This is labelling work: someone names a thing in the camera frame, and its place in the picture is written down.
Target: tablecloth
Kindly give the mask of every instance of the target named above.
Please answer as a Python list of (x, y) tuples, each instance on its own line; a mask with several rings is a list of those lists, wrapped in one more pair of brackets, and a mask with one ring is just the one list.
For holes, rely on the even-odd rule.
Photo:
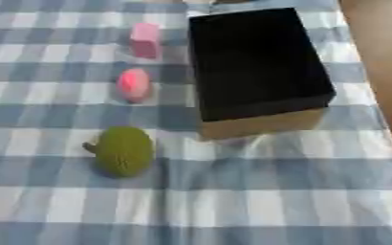
[[(201, 142), (187, 17), (298, 10), (338, 95), (313, 130)], [(162, 29), (132, 57), (130, 28)], [(128, 104), (124, 69), (153, 95)], [(336, 0), (0, 0), (0, 244), (392, 245), (392, 137)], [(144, 129), (156, 159), (111, 179), (82, 142)]]

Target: pink object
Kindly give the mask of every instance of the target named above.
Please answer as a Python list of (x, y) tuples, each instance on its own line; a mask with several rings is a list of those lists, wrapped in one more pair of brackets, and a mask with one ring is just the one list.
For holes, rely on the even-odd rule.
[(143, 69), (130, 69), (120, 75), (118, 88), (127, 100), (141, 102), (150, 94), (150, 78)]
[(160, 31), (157, 25), (139, 23), (131, 33), (131, 48), (134, 56), (156, 58), (160, 54)]

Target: pink block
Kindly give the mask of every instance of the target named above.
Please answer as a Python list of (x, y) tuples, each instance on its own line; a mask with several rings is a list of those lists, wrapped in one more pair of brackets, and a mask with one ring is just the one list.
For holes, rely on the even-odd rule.
[(160, 31), (157, 25), (139, 23), (131, 33), (131, 48), (134, 56), (156, 58), (160, 54)]

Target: fruit stem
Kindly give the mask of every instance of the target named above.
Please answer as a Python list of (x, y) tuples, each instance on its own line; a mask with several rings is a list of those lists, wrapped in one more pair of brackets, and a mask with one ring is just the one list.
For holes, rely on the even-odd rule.
[(84, 148), (85, 150), (91, 152), (91, 153), (94, 153), (94, 154), (95, 154), (96, 151), (97, 151), (97, 146), (96, 146), (96, 145), (92, 145), (92, 144), (89, 144), (89, 143), (87, 143), (87, 142), (83, 143), (83, 148)]

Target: green ball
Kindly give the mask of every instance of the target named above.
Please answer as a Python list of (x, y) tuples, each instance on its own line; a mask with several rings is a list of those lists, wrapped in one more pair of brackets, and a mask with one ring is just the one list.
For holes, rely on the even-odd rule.
[(141, 173), (154, 158), (150, 137), (130, 126), (110, 127), (101, 133), (97, 145), (84, 143), (83, 147), (96, 155), (100, 168), (118, 177)]

